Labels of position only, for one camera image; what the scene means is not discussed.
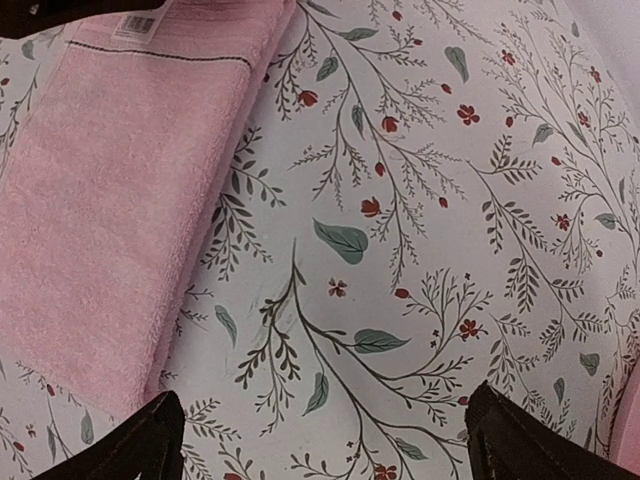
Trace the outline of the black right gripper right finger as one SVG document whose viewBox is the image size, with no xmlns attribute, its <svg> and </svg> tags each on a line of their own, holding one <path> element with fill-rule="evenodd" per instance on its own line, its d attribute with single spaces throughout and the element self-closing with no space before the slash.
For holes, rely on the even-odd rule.
<svg viewBox="0 0 640 480">
<path fill-rule="evenodd" d="M 549 429 L 488 382 L 471 394 L 465 425 L 475 480 L 639 477 Z"/>
</svg>

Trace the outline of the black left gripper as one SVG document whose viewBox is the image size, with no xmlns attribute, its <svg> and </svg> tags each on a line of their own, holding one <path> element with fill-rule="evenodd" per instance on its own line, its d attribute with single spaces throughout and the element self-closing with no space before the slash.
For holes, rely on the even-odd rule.
<svg viewBox="0 0 640 480">
<path fill-rule="evenodd" d="M 154 10 L 165 0 L 1 0 L 1 37 L 24 38 L 96 15 Z"/>
</svg>

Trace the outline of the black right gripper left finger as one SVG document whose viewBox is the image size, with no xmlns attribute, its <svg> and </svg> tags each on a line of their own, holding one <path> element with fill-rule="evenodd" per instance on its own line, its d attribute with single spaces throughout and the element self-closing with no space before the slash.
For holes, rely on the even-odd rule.
<svg viewBox="0 0 640 480">
<path fill-rule="evenodd" d="M 38 475 L 40 480 L 180 480 L 185 415 L 166 391 L 93 446 Z"/>
</svg>

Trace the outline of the pink towel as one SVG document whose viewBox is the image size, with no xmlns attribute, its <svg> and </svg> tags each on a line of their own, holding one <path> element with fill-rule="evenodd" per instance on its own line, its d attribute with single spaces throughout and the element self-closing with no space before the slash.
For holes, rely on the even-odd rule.
<svg viewBox="0 0 640 480">
<path fill-rule="evenodd" d="M 83 21 L 1 180 L 1 342 L 117 418 L 172 324 L 290 1 Z"/>
</svg>

